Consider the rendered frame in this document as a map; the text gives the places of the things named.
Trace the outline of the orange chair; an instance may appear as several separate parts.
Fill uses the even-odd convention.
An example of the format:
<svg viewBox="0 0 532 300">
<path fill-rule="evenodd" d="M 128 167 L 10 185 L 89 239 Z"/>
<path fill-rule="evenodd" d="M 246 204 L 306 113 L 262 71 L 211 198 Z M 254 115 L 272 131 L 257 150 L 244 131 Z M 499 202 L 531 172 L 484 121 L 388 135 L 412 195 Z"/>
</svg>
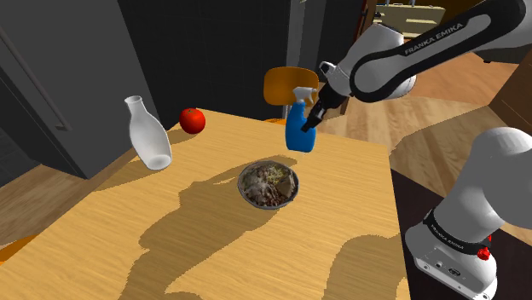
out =
<svg viewBox="0 0 532 300">
<path fill-rule="evenodd" d="M 295 104 L 299 104 L 300 108 L 289 112 L 286 118 L 298 116 L 304 119 L 305 108 L 314 104 L 318 87 L 318 76 L 309 69 L 295 66 L 275 67 L 264 75 L 263 98 L 272 106 L 293 108 Z"/>
<path fill-rule="evenodd" d="M 36 234 L 30 235 L 9 243 L 8 245 L 0 246 L 0 266 L 36 237 Z"/>
</svg>

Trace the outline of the blue spray bottle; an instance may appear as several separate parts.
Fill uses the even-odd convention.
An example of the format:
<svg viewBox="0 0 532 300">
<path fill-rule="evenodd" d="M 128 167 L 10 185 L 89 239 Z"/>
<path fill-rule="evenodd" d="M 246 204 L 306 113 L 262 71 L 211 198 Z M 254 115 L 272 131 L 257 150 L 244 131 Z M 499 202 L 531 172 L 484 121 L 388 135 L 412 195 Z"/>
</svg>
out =
<svg viewBox="0 0 532 300">
<path fill-rule="evenodd" d="M 306 100 L 313 103 L 312 94 L 316 89 L 310 87 L 297 87 L 293 90 L 296 101 L 292 104 L 292 108 L 286 118 L 286 147 L 289 150 L 309 153 L 313 150 L 315 145 L 316 130 L 309 128 L 303 131 L 302 128 L 307 122 L 304 116 L 306 107 Z"/>
</svg>

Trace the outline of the grey bowl with food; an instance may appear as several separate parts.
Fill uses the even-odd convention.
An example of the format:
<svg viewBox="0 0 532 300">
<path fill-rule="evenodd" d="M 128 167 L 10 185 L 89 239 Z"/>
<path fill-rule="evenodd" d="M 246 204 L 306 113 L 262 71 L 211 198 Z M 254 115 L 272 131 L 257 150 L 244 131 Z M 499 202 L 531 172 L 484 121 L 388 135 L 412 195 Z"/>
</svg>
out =
<svg viewBox="0 0 532 300">
<path fill-rule="evenodd" d="M 251 205 L 276 210 L 292 202 L 298 194 L 299 179 L 287 165 L 272 160 L 248 165 L 239 175 L 237 188 Z"/>
</svg>

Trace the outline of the brown wooden shelf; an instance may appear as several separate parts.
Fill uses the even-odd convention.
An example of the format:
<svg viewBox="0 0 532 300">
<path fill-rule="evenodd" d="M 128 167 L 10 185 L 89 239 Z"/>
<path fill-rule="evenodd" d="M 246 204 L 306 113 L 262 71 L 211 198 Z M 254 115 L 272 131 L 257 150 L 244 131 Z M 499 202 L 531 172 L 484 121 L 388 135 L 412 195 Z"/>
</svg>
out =
<svg viewBox="0 0 532 300">
<path fill-rule="evenodd" d="M 368 0 L 367 4 L 375 7 L 367 7 L 360 34 L 372 24 L 381 24 L 394 27 L 405 38 L 415 38 L 438 26 L 446 11 L 439 6 L 415 5 L 415 0 L 408 4 L 390 3 L 390 0 L 376 4 L 374 0 Z"/>
</svg>

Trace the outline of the dark robot stand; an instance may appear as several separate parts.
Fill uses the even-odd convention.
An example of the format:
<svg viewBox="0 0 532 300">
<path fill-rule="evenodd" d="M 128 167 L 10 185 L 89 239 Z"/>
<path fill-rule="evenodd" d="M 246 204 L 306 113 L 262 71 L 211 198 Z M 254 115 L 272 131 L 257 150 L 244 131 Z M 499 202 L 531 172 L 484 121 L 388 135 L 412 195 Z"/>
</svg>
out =
<svg viewBox="0 0 532 300">
<path fill-rule="evenodd" d="M 442 196 L 393 170 L 391 172 L 401 236 L 419 223 Z M 420 271 L 403 247 L 411 300 L 468 300 Z M 492 234 L 491 251 L 497 262 L 498 288 L 494 300 L 532 300 L 532 246 L 502 229 Z"/>
</svg>

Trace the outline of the light wooden table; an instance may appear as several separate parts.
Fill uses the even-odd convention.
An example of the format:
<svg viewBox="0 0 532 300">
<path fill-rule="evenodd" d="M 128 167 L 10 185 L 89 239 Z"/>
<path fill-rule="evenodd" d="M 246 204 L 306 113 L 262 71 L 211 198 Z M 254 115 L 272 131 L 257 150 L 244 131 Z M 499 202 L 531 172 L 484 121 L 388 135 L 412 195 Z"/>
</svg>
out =
<svg viewBox="0 0 532 300">
<path fill-rule="evenodd" d="M 172 163 L 125 166 L 0 267 L 0 300 L 321 300 L 337 254 L 373 242 L 403 278 L 387 148 L 322 134 L 286 149 L 281 125 L 206 113 L 170 132 Z M 289 166 L 295 199 L 276 210 L 241 196 L 257 161 Z"/>
</svg>

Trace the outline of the red tomato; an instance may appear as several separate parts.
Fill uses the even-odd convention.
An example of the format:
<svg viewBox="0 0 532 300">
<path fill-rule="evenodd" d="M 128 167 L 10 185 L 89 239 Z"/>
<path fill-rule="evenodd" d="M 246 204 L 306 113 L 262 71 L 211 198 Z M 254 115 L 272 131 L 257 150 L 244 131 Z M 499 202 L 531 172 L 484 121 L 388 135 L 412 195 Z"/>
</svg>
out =
<svg viewBox="0 0 532 300">
<path fill-rule="evenodd" d="M 205 115 L 197 108 L 186 108 L 180 113 L 179 124 L 186 133 L 198 134 L 205 128 Z"/>
</svg>

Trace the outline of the white ceramic vase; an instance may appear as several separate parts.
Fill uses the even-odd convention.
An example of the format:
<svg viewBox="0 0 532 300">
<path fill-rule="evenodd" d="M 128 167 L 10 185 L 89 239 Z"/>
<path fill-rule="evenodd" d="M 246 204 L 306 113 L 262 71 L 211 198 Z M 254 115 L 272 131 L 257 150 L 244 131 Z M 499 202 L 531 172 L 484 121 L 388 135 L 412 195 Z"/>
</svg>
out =
<svg viewBox="0 0 532 300">
<path fill-rule="evenodd" d="M 130 141 L 150 170 L 163 170 L 172 161 L 171 144 L 162 124 L 145 108 L 139 95 L 127 97 L 130 110 Z"/>
</svg>

